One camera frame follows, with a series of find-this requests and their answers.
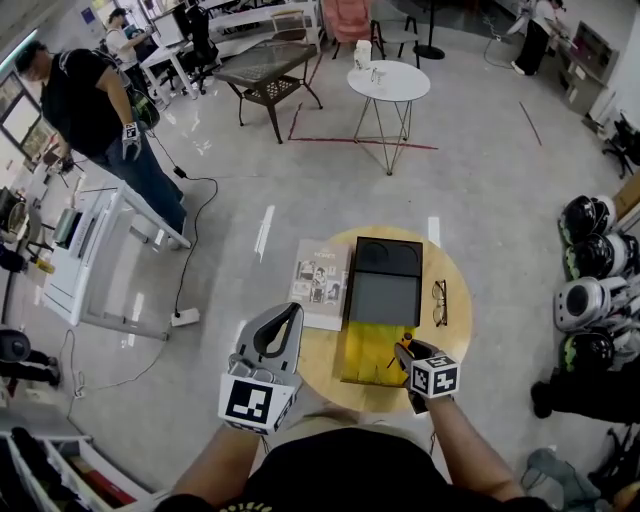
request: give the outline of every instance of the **person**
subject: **person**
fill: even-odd
[[[554,33],[562,32],[556,11],[563,5],[564,0],[538,0],[534,16],[527,25],[527,38],[522,53],[517,60],[511,62],[511,66],[519,75],[532,76],[538,72],[550,37]]]
[[[183,194],[162,172],[149,141],[139,134],[139,153],[123,150],[123,138],[130,140],[126,127],[137,120],[111,66],[84,49],[51,56],[34,40],[16,57],[15,67],[26,80],[42,83],[42,115],[58,131],[61,158],[68,159],[71,149],[82,153],[127,182],[169,226],[183,232]]]
[[[134,47],[148,38],[151,35],[151,30],[146,30],[132,39],[127,38],[122,29],[125,24],[126,14],[127,12],[122,7],[118,7],[109,15],[106,37],[107,48],[109,52],[122,61],[120,69],[131,79],[133,87],[149,97],[147,82],[140,69],[140,64],[138,64],[138,57]]]
[[[220,427],[156,512],[551,510],[525,496],[450,397],[426,402],[453,484],[404,431],[325,413],[282,432],[251,476],[260,437]]]
[[[42,352],[31,350],[24,360],[27,363],[34,363],[44,366],[45,369],[36,368],[21,363],[0,361],[0,376],[14,379],[35,380],[37,382],[48,382],[54,388],[60,384],[60,367],[55,357],[48,357]]]

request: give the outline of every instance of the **gloved hand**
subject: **gloved hand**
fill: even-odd
[[[122,159],[136,160],[142,150],[142,140],[138,124],[134,121],[122,129]]]

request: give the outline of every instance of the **red tape line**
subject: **red tape line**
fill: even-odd
[[[320,57],[318,58],[318,61],[316,62],[315,67],[313,68],[313,73],[311,73],[311,78],[309,78],[309,86],[311,86],[311,82],[313,82],[313,77],[316,76],[316,72],[318,71],[318,67],[320,66],[320,62],[322,62],[322,57],[324,57],[324,54],[321,53]],[[293,121],[291,122],[291,128],[289,129],[289,137],[287,140],[292,140],[295,142],[348,142],[350,144],[355,144],[355,141],[353,139],[340,139],[340,138],[335,138],[335,137],[293,137],[293,130],[295,130],[296,127],[296,123],[298,122],[298,114],[300,113],[300,109],[302,108],[302,102],[300,102],[300,104],[298,105],[298,108],[296,110],[296,113],[293,116]],[[368,141],[358,141],[358,144],[383,144],[382,141],[377,141],[377,140],[368,140]],[[407,147],[407,148],[414,148],[414,149],[438,149],[434,146],[423,146],[422,144],[394,144],[391,142],[387,142],[387,144],[389,146],[403,146],[403,147]]]

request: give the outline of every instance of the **black t-shirt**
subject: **black t-shirt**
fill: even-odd
[[[104,153],[122,135],[107,93],[96,88],[107,64],[89,50],[73,50],[66,54],[65,73],[61,55],[53,57],[49,83],[42,88],[42,114],[71,148],[85,156]]]
[[[201,498],[172,496],[157,512],[213,512]],[[347,428],[274,448],[242,496],[219,510],[482,510],[550,512],[544,501],[507,503],[447,484],[431,457],[406,439]]]

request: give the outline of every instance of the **glass-top table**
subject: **glass-top table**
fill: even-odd
[[[227,82],[240,99],[238,119],[242,121],[242,101],[247,100],[267,107],[269,117],[276,132],[278,143],[282,144],[275,105],[304,86],[318,102],[318,96],[307,83],[309,60],[317,54],[314,45],[298,42],[265,41],[237,55],[222,65],[214,76]],[[288,76],[286,73],[304,64],[302,78]]]

